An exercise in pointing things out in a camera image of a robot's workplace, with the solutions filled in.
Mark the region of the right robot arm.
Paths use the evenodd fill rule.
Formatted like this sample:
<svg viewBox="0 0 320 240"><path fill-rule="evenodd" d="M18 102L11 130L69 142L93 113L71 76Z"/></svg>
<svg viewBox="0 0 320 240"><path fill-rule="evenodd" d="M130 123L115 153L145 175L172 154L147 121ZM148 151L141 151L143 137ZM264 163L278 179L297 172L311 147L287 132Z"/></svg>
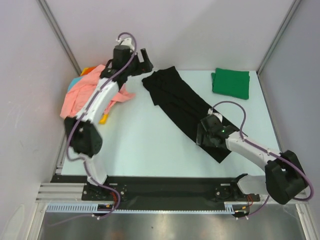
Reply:
<svg viewBox="0 0 320 240"><path fill-rule="evenodd" d="M242 201L249 194L268 195L281 205L308 187L297 156L290 150L274 153L247 138L232 125L223 125L222 116L210 114L197 125L196 143L213 150L235 152L254 163L264 175L244 173L235 179L231 196Z"/></svg>

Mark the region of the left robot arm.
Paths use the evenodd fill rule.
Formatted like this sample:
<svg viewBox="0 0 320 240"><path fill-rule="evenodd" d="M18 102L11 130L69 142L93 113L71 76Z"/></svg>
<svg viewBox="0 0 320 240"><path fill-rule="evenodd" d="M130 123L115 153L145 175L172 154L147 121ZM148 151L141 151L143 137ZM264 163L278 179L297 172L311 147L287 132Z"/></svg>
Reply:
<svg viewBox="0 0 320 240"><path fill-rule="evenodd" d="M97 76L96 86L84 102L84 106L74 115L64 118L66 149L73 150L75 157L67 151L68 161L83 163L87 181L95 185L93 194L100 200L110 196L111 188L105 184L108 178L106 168L97 159L103 146L103 137L98 125L105 115L106 108L120 93L129 77L150 73L154 66L147 50L140 50L139 60L133 45L121 42L113 49L113 57L106 65L98 66L89 76Z"/></svg>

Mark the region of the black t-shirt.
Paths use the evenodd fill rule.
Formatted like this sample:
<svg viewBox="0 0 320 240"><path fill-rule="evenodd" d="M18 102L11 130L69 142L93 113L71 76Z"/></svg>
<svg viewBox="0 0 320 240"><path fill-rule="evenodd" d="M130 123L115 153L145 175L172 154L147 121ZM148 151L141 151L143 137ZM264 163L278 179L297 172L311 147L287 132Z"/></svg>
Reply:
<svg viewBox="0 0 320 240"><path fill-rule="evenodd" d="M193 142L198 124L211 106L179 75L174 66L153 72L142 79L155 106L159 106L173 123Z"/></svg>

